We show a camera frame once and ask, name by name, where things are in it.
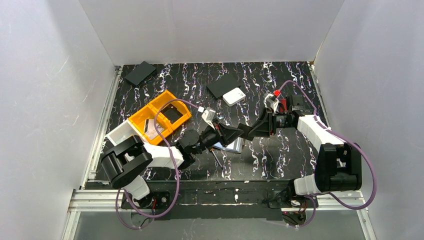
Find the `dark credit card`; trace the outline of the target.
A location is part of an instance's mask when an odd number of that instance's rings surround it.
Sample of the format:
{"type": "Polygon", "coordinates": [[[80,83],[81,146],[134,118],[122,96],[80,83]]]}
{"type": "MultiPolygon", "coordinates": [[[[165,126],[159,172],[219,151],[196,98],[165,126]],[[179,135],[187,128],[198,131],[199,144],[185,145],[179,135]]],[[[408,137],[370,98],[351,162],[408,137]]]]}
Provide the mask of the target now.
{"type": "Polygon", "coordinates": [[[242,138],[244,139],[249,138],[249,132],[252,130],[251,126],[243,124],[243,123],[239,123],[237,128],[243,131],[243,134],[241,135],[242,138]]]}

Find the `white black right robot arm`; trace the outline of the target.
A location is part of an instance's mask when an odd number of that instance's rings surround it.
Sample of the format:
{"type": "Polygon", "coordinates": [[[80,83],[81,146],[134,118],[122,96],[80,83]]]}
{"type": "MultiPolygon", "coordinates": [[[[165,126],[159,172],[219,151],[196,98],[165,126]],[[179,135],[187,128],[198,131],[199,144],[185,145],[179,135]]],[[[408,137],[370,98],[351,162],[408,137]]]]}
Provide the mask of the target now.
{"type": "Polygon", "coordinates": [[[253,126],[246,126],[244,139],[268,138],[277,129],[294,128],[318,151],[314,173],[290,180],[289,196],[354,191],[362,186],[361,154],[332,135],[321,119],[303,105],[303,96],[291,95],[285,103],[278,92],[267,93],[265,108],[253,126]]]}

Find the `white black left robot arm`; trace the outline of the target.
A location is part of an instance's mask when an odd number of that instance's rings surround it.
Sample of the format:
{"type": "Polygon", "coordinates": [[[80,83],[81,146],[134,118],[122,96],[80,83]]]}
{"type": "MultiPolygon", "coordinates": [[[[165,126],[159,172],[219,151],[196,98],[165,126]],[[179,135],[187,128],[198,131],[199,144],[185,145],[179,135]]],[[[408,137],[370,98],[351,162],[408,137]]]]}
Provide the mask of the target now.
{"type": "Polygon", "coordinates": [[[185,169],[194,163],[194,155],[217,143],[227,146],[243,134],[240,128],[215,122],[201,133],[194,129],[185,131],[171,148],[167,148],[148,143],[129,121],[125,121],[106,135],[113,147],[104,152],[100,163],[111,187],[124,189],[138,201],[150,194],[141,176],[146,168],[185,169]]]}

